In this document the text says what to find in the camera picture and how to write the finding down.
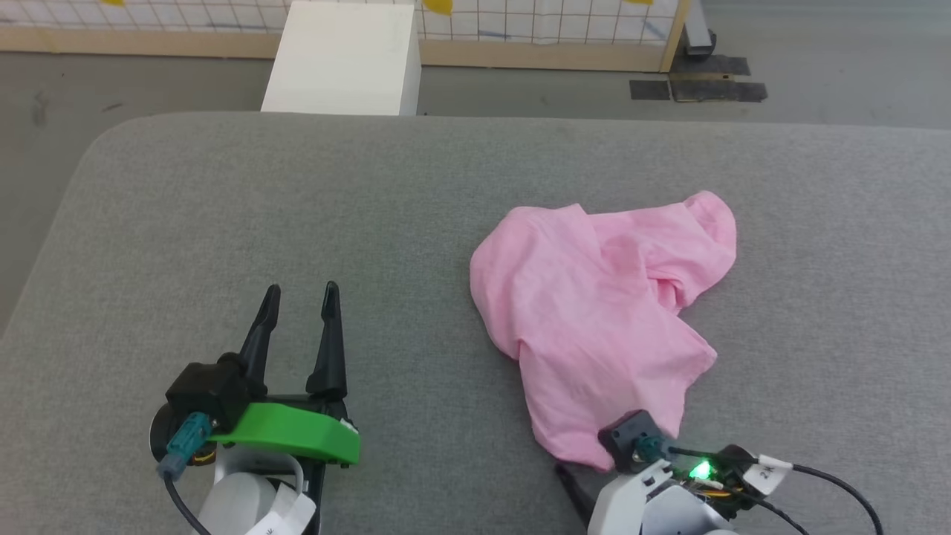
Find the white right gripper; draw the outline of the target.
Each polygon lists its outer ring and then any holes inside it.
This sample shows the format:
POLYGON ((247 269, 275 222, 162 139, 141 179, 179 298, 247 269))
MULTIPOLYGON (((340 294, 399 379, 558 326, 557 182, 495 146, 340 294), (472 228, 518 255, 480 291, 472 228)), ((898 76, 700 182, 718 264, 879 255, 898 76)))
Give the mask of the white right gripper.
POLYGON ((564 463, 556 477, 588 534, 733 534, 734 526, 673 478, 660 460, 636 474, 622 474, 599 492, 584 490, 564 463))

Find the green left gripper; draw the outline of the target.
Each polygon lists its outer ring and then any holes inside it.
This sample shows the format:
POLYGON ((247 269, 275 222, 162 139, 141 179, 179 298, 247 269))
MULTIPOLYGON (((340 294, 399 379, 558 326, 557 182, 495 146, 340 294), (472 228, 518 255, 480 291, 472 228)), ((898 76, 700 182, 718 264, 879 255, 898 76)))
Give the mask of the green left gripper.
MULTIPOLYGON (((269 285, 258 313, 242 343, 242 374, 251 398, 265 398, 266 359, 270 336, 276 327, 281 288, 269 285)), ((348 384, 343 341, 340 289, 334 281, 325 287, 320 318, 323 321, 318 359, 308 377, 310 396, 346 396, 348 384)), ((360 463, 361 437, 344 401, 324 401, 307 396, 276 396, 252 402, 228 432, 214 431, 210 441, 237 444, 272 453, 289 454, 326 464, 360 463)))

